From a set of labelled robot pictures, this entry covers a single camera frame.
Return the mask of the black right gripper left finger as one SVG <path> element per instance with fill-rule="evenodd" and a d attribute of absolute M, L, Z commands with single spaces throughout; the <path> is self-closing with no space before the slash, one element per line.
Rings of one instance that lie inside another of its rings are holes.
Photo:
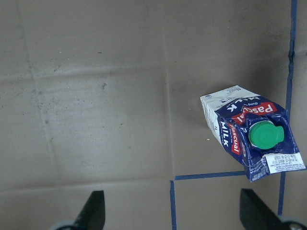
<path fill-rule="evenodd" d="M 73 230 L 102 230 L 106 221 L 104 191 L 93 191 L 72 225 Z"/>

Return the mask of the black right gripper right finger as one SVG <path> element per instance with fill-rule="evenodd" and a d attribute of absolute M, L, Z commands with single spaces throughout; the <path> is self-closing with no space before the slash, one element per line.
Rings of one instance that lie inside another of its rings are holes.
<path fill-rule="evenodd" d="M 246 230 L 286 230 L 285 225 L 252 189 L 241 189 L 240 221 Z"/>

